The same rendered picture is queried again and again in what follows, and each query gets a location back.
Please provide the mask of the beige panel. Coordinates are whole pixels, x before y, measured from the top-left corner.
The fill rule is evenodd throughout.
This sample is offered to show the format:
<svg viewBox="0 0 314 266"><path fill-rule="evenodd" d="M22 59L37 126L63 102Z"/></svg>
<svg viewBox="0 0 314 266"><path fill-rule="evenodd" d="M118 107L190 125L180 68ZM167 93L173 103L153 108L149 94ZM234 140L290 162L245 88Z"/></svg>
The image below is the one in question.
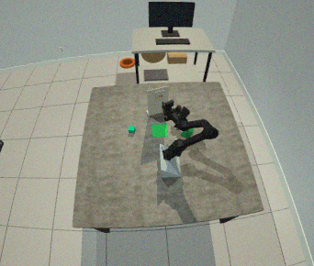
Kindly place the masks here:
<svg viewBox="0 0 314 266"><path fill-rule="evenodd" d="M160 97L161 99L158 99ZM147 91L148 116L163 112L162 102L167 102L169 97L169 86Z"/></svg>

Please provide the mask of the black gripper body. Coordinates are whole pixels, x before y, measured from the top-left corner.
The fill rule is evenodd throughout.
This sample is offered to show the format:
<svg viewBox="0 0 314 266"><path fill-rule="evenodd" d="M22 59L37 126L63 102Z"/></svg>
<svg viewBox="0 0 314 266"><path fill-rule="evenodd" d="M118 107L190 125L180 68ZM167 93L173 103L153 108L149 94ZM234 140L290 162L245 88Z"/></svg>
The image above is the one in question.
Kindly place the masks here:
<svg viewBox="0 0 314 266"><path fill-rule="evenodd" d="M165 121L172 120L175 115L178 115L178 112L175 112L172 106L174 106L174 100L172 99L165 103L165 108L167 109L167 117L164 118Z"/></svg>

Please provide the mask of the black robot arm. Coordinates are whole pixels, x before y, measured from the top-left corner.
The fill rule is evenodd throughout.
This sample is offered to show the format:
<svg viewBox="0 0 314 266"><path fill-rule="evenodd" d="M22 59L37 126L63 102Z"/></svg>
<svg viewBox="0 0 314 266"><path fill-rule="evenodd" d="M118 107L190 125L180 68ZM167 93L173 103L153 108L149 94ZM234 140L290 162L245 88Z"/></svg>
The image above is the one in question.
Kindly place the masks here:
<svg viewBox="0 0 314 266"><path fill-rule="evenodd" d="M177 139L167 150L163 150L163 158L165 160L171 161L171 159L181 157L182 152L186 150L187 147L196 144L205 139L216 139L218 137L218 130L215 127L212 127L208 121L203 118L199 120L188 121L186 117L189 115L190 111L184 106L182 109L180 105L174 108L175 112L178 112L179 115L175 115L172 120L175 123L174 127L182 131L187 131L190 128L202 127L202 132L194 135L189 139Z"/></svg>

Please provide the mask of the green block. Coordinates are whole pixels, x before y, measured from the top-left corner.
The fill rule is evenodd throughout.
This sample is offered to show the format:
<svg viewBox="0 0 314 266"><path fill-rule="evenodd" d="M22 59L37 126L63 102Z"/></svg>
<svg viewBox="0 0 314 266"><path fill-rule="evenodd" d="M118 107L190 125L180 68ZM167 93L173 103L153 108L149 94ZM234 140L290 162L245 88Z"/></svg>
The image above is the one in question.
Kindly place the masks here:
<svg viewBox="0 0 314 266"><path fill-rule="evenodd" d="M129 132L133 132L135 131L135 127L129 126Z"/></svg>

